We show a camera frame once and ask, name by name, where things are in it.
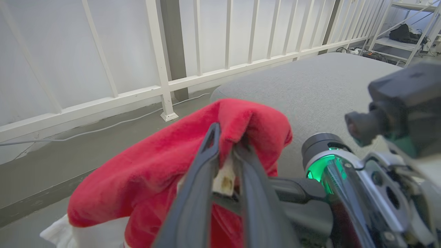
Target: white metal fence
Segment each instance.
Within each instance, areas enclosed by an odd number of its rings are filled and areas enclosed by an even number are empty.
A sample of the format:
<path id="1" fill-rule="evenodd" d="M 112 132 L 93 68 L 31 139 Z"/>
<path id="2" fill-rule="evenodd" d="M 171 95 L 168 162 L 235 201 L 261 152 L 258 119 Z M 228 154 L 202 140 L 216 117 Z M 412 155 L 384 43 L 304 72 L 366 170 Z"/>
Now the white metal fence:
<path id="1" fill-rule="evenodd" d="M 240 2 L 225 0 L 226 28 L 219 30 L 225 32 L 223 68 L 205 72 L 200 3 L 204 0 L 191 1 L 194 53 L 186 56 L 195 58 L 196 73 L 169 81 L 155 0 L 142 1 L 141 9 L 139 2 L 133 3 L 132 9 L 146 13 L 145 22 L 133 21 L 137 14 L 119 6 L 119 1 L 109 1 L 106 7 L 98 6 L 99 0 L 0 0 L 0 142 L 157 96 L 164 107 L 161 116 L 171 120 L 177 117 L 172 91 L 364 41 L 376 30 L 388 2 L 341 0 L 330 23 L 335 0 L 273 0 L 270 20 L 261 21 L 270 24 L 261 53 L 256 46 L 262 47 L 258 23 L 263 0 L 254 0 L 250 35 L 241 39 L 247 48 L 238 49 L 246 60 L 237 64 L 232 62 L 233 12 Z M 74 13 L 80 10 L 83 19 Z M 82 33 L 85 23 L 89 30 Z M 331 31 L 322 45 L 328 23 Z M 132 25 L 140 25 L 145 41 L 126 60 L 128 50 L 120 48 L 119 40 L 136 41 L 139 34 L 131 31 Z"/>

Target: white fabric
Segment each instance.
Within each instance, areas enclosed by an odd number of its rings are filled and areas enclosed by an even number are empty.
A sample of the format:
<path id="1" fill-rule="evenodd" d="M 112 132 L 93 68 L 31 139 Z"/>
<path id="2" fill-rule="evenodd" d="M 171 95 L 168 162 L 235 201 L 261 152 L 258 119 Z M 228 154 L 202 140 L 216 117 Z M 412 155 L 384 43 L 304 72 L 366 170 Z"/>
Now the white fabric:
<path id="1" fill-rule="evenodd" d="M 46 228 L 40 237 L 57 248 L 130 248 L 124 240 L 128 217 L 86 228 L 73 227 L 67 215 Z"/>

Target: gray fabric surface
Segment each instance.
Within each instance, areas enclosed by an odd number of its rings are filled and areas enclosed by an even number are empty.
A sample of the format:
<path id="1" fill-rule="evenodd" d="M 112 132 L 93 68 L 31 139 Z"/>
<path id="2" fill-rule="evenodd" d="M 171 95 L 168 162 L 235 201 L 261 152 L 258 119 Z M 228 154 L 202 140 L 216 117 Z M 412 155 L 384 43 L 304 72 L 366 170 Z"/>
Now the gray fabric surface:
<path id="1" fill-rule="evenodd" d="M 343 53 L 326 53 L 256 72 L 218 87 L 211 101 L 238 98 L 273 107 L 285 114 L 294 134 L 279 159 L 279 175 L 303 177 L 301 147 L 311 135 L 331 132 L 340 136 L 359 158 L 385 150 L 381 139 L 360 148 L 346 130 L 344 115 L 367 112 L 368 84 L 401 68 Z"/>

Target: white railing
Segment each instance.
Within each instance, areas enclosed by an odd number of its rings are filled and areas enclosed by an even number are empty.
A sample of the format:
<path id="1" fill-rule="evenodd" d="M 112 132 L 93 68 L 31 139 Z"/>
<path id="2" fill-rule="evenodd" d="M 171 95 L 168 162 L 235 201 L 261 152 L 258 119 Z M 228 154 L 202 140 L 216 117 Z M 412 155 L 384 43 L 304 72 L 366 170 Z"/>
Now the white railing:
<path id="1" fill-rule="evenodd" d="M 168 80 L 166 68 L 167 64 L 164 59 L 163 51 L 164 43 L 161 39 L 160 23 L 158 21 L 157 3 L 155 0 L 146 0 L 144 7 L 146 7 L 147 10 L 147 26 L 150 31 L 151 39 L 150 48 L 153 51 L 153 61 L 155 61 L 157 65 L 157 81 L 144 88 L 141 87 L 134 90 L 120 92 L 119 87 L 121 86 L 115 77 L 115 66 L 112 66 L 110 63 L 111 61 L 114 63 L 114 60 L 106 59 L 107 54 L 105 45 L 103 45 L 104 43 L 101 42 L 102 37 L 100 37 L 99 26 L 96 26 L 94 23 L 95 16 L 93 11 L 91 12 L 88 1 L 82 0 L 82 6 L 86 14 L 87 23 L 89 24 L 99 59 L 101 60 L 102 67 L 104 68 L 103 75 L 106 77 L 108 89 L 103 90 L 105 93 L 102 93 L 107 94 L 106 97 L 99 97 L 94 100 L 82 102 L 76 105 L 68 105 L 67 103 L 64 103 L 64 98 L 60 97 L 60 89 L 56 86 L 53 88 L 53 84 L 48 83 L 47 75 L 44 75 L 44 70 L 41 70 L 41 67 L 44 67 L 45 65 L 37 64 L 34 61 L 35 56 L 31 54 L 33 51 L 35 51 L 34 44 L 32 44 L 32 50 L 28 49 L 29 38 L 23 37 L 23 34 L 25 34 L 27 30 L 20 30 L 20 25 L 17 24 L 17 17 L 14 17 L 14 15 L 11 14 L 11 9 L 9 8 L 10 4 L 0 0 L 1 15 L 3 16 L 6 25 L 9 27 L 14 39 L 17 41 L 18 47 L 20 48 L 25 61 L 29 65 L 29 70 L 35 76 L 36 81 L 44 92 L 44 97 L 48 99 L 47 102 L 49 104 L 49 107 L 45 108 L 44 113 L 37 115 L 30 114 L 28 115 L 29 117 L 27 115 L 22 115 L 20 117 L 20 115 L 11 114 L 12 116 L 19 117 L 10 118 L 0 122 L 3 124 L 0 126 L 0 142 L 5 142 L 22 135 L 37 132 L 39 130 L 73 121 L 78 118 L 157 96 L 161 97 L 164 108 L 164 112 L 161 116 L 165 120 L 177 118 L 177 115 L 174 113 L 172 107 L 172 91 L 264 67 L 270 64 L 286 60 L 293 60 L 304 55 L 314 54 L 327 49 L 335 49 L 341 46 L 347 48 L 350 43 L 364 41 L 372 35 L 372 30 L 376 30 L 378 25 L 377 20 L 382 17 L 385 6 L 384 2 L 387 0 L 341 0 L 336 11 L 335 20 L 330 24 L 331 31 L 328 42 L 324 45 L 317 44 L 321 44 L 324 39 L 326 28 L 328 27 L 329 20 L 331 19 L 331 12 L 335 0 L 294 0 L 292 2 L 292 6 L 289 8 L 288 22 L 283 23 L 284 25 L 287 25 L 286 31 L 277 30 L 277 23 L 282 10 L 280 9 L 281 0 L 275 0 L 275 8 L 271 20 L 271 31 L 269 33 L 269 45 L 266 50 L 266 57 L 259 60 L 253 59 L 253 45 L 256 41 L 256 23 L 259 19 L 259 4 L 261 0 L 254 0 L 247 63 L 238 65 L 233 65 L 231 63 L 231 40 L 233 38 L 231 30 L 232 26 L 234 25 L 232 20 L 234 2 L 233 0 L 226 0 L 227 25 L 224 57 L 225 64 L 224 68 L 210 72 L 203 72 L 202 68 L 203 56 L 201 45 L 203 42 L 203 34 L 201 29 L 200 1 L 201 0 L 194 0 L 193 6 L 197 68 L 196 75 L 172 81 Z M 302 6 L 303 4 L 305 5 L 303 13 L 301 12 L 301 9 L 299 10 L 299 6 L 301 4 Z M 297 22 L 298 18 L 296 17 L 299 17 L 301 14 L 303 14 L 301 22 Z M 275 38 L 276 32 L 283 32 L 285 34 L 283 35 L 284 38 Z M 274 47 L 276 42 L 283 47 L 280 49 L 280 54 L 275 54 Z M 8 87 L 5 86 L 8 83 L 11 83 L 5 81 L 7 78 L 8 77 L 5 75 L 0 75 L 0 80 L 3 80 L 0 85 L 1 98 L 3 98 L 5 95 L 7 96 L 12 94 L 11 92 L 8 92 Z M 92 86 L 90 88 L 87 88 L 87 86 L 85 87 L 86 88 L 82 89 L 83 91 L 94 90 Z M 65 95 L 69 95 L 69 97 L 75 97 L 76 93 L 72 92 L 72 94 L 73 96 L 70 95 L 70 92 L 65 93 Z M 8 98 L 3 98 L 3 100 L 0 100 L 0 104 L 7 101 Z M 4 103 L 2 108 L 7 109 L 9 113 L 14 113 L 14 106 L 15 104 L 10 102 L 8 105 Z"/>

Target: gray floor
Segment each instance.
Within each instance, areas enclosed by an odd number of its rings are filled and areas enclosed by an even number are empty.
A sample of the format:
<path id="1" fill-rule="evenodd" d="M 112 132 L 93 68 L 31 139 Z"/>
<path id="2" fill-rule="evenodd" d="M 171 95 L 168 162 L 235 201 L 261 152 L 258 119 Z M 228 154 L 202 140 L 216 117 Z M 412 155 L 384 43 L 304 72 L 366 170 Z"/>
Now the gray floor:
<path id="1" fill-rule="evenodd" d="M 212 89 L 198 91 L 190 97 L 212 93 Z M 209 104 L 210 95 L 174 106 L 184 117 Z M 107 127 L 122 120 L 133 119 L 161 107 L 154 104 L 128 113 L 113 116 L 97 123 L 66 132 L 66 137 Z M 66 142 L 51 143 L 23 158 L 2 165 L 0 171 L 0 209 L 42 190 L 62 183 L 101 166 L 121 151 L 156 131 L 176 122 L 164 122 L 161 111 L 114 128 L 84 135 Z M 36 213 L 0 229 L 0 247 L 54 247 L 41 239 L 39 233 L 66 214 L 68 199 L 59 201 Z"/>

